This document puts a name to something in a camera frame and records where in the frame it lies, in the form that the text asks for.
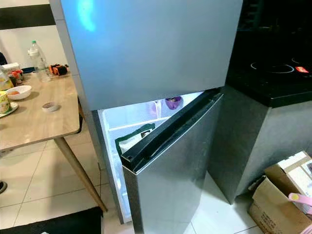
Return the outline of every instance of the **water bottle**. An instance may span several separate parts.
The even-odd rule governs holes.
[[[41,50],[41,48],[38,46],[35,40],[31,42],[31,47],[28,50],[28,54],[35,68],[35,71],[37,75],[39,76],[39,79],[42,82],[50,81],[51,80],[50,73],[49,73],[49,69],[46,63],[44,53]]]

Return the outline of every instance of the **silver refrigerator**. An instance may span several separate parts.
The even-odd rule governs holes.
[[[50,3],[121,223],[182,234],[199,204],[242,0]]]

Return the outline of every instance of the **refrigerator door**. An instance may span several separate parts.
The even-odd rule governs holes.
[[[60,0],[90,110],[225,83],[242,0]]]
[[[221,97],[205,91],[121,156],[136,234],[183,234],[190,223]]]

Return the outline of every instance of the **cardboard box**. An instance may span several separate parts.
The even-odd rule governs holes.
[[[312,196],[312,158],[304,151],[265,169],[264,173],[286,196],[290,193]]]
[[[264,233],[312,234],[312,221],[267,178],[256,189],[249,214]]]

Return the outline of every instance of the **white tile floor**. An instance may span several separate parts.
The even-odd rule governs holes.
[[[85,124],[81,133],[66,140],[109,209],[104,214],[104,233],[133,234],[131,223],[120,225],[106,172],[98,169]],[[53,141],[1,153],[0,179],[9,184],[0,195],[0,229],[96,206]],[[247,214],[250,202],[243,196],[229,205],[207,174],[199,208],[184,234],[261,234]]]

